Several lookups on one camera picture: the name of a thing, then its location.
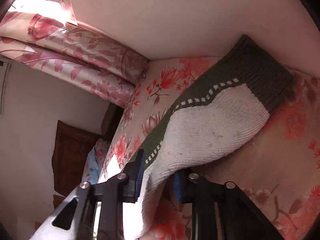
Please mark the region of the blue floral folded quilt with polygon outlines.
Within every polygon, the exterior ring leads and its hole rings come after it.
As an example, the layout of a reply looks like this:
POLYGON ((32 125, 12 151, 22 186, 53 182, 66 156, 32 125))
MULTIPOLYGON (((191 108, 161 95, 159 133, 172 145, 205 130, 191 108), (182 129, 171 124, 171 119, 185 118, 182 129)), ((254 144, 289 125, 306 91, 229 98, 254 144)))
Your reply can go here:
POLYGON ((100 138, 87 155, 82 182, 97 184, 103 164, 110 147, 110 143, 100 138))

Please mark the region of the green and white knit sweater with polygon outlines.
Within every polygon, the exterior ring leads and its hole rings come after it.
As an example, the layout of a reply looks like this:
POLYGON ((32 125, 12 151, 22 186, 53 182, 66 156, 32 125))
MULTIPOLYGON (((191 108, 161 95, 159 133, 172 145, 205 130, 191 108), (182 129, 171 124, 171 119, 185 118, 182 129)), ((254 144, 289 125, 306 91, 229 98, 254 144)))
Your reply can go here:
POLYGON ((125 213, 125 237, 137 239, 148 232, 172 174, 225 157, 250 141, 291 85, 290 72, 242 35, 176 99, 141 144, 142 188, 135 207, 125 213))

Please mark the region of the dark wooden door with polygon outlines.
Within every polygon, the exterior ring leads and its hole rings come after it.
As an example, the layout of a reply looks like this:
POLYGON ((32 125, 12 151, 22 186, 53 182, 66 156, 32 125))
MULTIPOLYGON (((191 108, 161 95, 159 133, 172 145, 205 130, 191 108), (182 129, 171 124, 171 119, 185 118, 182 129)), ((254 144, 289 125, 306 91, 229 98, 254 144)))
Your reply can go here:
POLYGON ((68 196, 81 183, 87 155, 101 135, 57 122, 52 156, 54 190, 68 196))

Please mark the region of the pink floral curtain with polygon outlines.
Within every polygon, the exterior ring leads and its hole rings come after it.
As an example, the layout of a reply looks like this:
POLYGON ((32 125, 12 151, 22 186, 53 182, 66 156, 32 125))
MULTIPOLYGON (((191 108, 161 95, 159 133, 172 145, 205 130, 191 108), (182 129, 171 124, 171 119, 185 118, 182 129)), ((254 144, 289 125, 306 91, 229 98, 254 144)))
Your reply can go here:
POLYGON ((8 12, 1 55, 120 107, 130 100, 148 60, 109 38, 40 14, 8 12))

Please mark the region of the window with metal frame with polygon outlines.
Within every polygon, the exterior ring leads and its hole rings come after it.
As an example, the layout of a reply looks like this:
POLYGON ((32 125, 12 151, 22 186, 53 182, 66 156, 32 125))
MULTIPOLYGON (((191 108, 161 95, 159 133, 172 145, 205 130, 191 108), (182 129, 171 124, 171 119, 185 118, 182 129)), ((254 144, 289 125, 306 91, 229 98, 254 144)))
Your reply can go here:
POLYGON ((14 0, 8 11, 40 14, 61 23, 74 20, 70 0, 14 0))

